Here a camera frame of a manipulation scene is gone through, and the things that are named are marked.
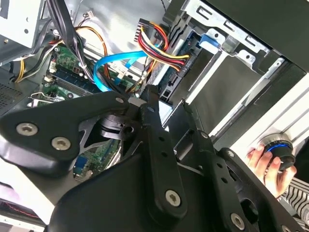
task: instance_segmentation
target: white connector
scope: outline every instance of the white connector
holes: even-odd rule
[[[87,11],[87,14],[88,14],[89,18],[94,18],[95,17],[95,15],[93,14],[92,11]]]

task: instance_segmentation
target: black mounting arm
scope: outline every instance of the black mounting arm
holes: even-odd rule
[[[106,92],[0,120],[2,159],[54,178],[85,150],[123,141],[121,162],[67,192],[46,231],[302,231],[233,151],[213,148],[186,104],[180,107],[189,130],[175,147],[162,128],[155,87],[141,98]],[[188,147],[194,165],[175,156],[180,147]]]

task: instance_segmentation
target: hex bolt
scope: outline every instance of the hex bolt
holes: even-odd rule
[[[228,155],[229,155],[230,157],[232,157],[232,158],[234,157],[234,153],[233,153],[233,152],[228,151],[227,153],[228,153]]]
[[[155,111],[155,110],[154,110],[152,107],[150,107],[150,106],[148,106],[147,109],[148,109],[150,112],[154,112],[154,111]]]
[[[282,230],[283,232],[291,232],[289,228],[287,228],[286,226],[282,225]]]
[[[243,220],[238,214],[232,213],[231,220],[232,220],[232,223],[241,231],[245,229],[245,223],[243,222]]]
[[[116,98],[116,101],[118,101],[119,103],[124,103],[124,100],[122,100],[121,98]]]
[[[59,151],[66,151],[71,147],[71,142],[65,137],[56,137],[52,140],[52,146]]]
[[[174,207],[178,207],[181,203],[180,196],[173,190],[167,190],[165,193],[165,198]]]
[[[208,135],[205,133],[205,132],[201,132],[201,135],[205,138],[205,139],[208,139]]]
[[[24,136],[33,136],[38,133],[38,127],[32,123],[24,122],[17,125],[16,131]]]

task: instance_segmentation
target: vent grille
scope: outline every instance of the vent grille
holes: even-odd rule
[[[0,84],[0,110],[12,104],[22,95],[21,92]]]

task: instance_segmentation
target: yellow wire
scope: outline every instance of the yellow wire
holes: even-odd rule
[[[149,54],[149,52],[147,52],[147,51],[146,51],[145,49],[143,49],[142,47],[141,47],[141,49],[142,49],[149,57],[151,57],[151,58],[154,59],[155,61],[158,61],[158,62],[163,63],[163,64],[167,64],[167,65],[171,66],[172,68],[176,69],[178,72],[180,71],[180,69],[177,68],[176,66],[174,66],[174,65],[172,65],[172,64],[169,64],[169,63],[166,63],[166,62],[164,62],[164,61],[162,61],[162,60],[157,59],[156,57],[154,57],[154,56],[152,56],[151,54]]]
[[[149,38],[146,36],[143,27],[140,28],[141,29],[141,35],[143,36],[143,38],[145,39],[146,43],[153,48],[154,50],[158,51],[159,53],[161,53],[162,55],[169,57],[171,59],[184,59],[184,58],[188,58],[190,57],[189,55],[184,55],[184,56],[172,56],[170,54],[167,54],[165,52],[163,52],[162,50],[160,50],[159,48],[157,48],[156,46],[154,46],[151,41],[149,40]]]
[[[24,71],[25,71],[25,63],[24,63],[24,60],[21,60],[20,61],[20,71],[19,71],[18,77],[15,81],[16,83],[19,82],[23,78]]]
[[[157,24],[156,24],[156,23],[154,23],[154,22],[150,22],[150,24],[152,24],[152,25],[154,25],[154,26],[156,26],[156,27],[160,28],[160,29],[162,30],[162,32],[164,33],[164,35],[167,37],[167,35],[166,35],[166,33],[165,33],[165,31],[163,30],[163,28],[162,28],[162,27],[160,27],[159,25],[157,25]]]

